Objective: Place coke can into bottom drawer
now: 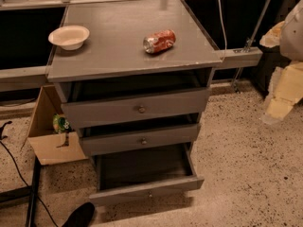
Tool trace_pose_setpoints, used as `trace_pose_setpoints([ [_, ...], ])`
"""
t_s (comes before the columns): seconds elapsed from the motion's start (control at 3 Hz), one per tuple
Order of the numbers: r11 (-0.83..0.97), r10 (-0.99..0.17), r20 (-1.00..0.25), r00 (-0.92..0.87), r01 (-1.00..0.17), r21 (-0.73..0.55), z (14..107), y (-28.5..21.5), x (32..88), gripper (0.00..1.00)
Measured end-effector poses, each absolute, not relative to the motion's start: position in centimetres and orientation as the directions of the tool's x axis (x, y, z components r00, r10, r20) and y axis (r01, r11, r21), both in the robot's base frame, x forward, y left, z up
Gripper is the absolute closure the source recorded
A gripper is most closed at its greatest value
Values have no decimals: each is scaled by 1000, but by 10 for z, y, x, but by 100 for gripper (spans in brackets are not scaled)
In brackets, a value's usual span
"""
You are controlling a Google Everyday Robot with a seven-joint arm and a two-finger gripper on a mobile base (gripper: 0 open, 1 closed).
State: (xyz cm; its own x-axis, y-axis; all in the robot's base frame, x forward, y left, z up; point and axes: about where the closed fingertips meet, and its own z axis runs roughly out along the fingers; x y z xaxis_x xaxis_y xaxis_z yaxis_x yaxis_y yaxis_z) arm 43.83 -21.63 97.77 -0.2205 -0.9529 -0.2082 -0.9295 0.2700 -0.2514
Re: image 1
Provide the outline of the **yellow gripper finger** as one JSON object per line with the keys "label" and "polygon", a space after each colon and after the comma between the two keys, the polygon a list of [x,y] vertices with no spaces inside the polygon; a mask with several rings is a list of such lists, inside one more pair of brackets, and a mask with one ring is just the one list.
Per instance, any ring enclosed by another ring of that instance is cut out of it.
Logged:
{"label": "yellow gripper finger", "polygon": [[303,98],[303,62],[292,61],[285,68],[277,67],[268,91],[260,119],[265,124],[273,125],[282,121]]}
{"label": "yellow gripper finger", "polygon": [[281,21],[274,25],[265,35],[261,37],[259,44],[268,48],[278,46],[281,35],[281,29],[284,24],[285,22]]}

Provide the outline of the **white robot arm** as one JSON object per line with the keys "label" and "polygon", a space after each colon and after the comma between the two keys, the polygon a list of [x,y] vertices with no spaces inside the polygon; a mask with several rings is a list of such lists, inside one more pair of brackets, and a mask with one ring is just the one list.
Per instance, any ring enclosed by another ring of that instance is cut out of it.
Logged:
{"label": "white robot arm", "polygon": [[265,47],[279,46],[280,54],[291,62],[273,73],[269,95],[261,120],[269,125],[282,121],[303,98],[303,0],[300,0],[284,21],[273,26],[259,43]]}

